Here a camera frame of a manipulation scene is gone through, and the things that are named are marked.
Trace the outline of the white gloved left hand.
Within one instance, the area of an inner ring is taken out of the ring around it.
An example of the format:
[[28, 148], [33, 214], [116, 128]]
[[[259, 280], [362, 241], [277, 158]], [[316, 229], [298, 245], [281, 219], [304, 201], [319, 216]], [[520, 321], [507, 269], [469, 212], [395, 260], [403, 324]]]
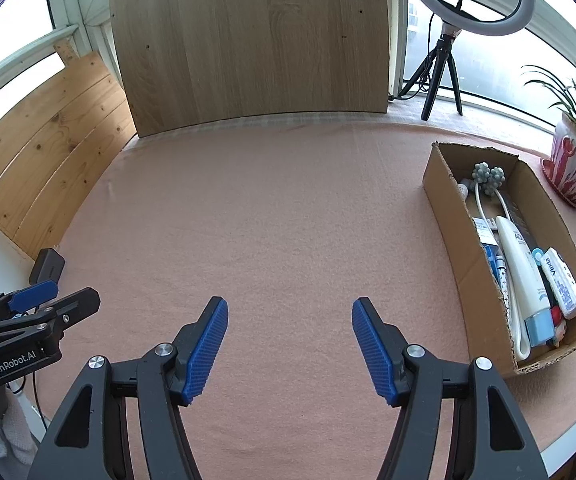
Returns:
[[4, 393], [6, 408], [0, 416], [0, 460], [15, 457], [19, 463], [30, 466], [38, 448], [17, 397], [7, 388]]

